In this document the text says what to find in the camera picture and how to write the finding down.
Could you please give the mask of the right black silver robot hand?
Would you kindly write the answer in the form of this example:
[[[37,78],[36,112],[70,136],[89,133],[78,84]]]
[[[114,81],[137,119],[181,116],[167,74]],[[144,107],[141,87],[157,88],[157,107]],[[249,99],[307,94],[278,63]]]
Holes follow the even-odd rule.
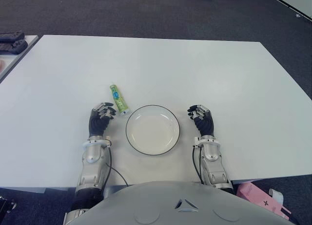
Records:
[[[214,137],[214,122],[211,111],[208,108],[203,105],[192,105],[187,112],[201,136]]]

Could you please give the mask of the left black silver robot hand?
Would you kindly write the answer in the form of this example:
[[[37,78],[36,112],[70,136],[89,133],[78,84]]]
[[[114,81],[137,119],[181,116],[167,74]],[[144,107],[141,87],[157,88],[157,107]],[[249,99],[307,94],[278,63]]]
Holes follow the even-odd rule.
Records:
[[[93,107],[89,118],[89,137],[103,136],[115,115],[116,110],[113,108],[113,103],[101,102]]]

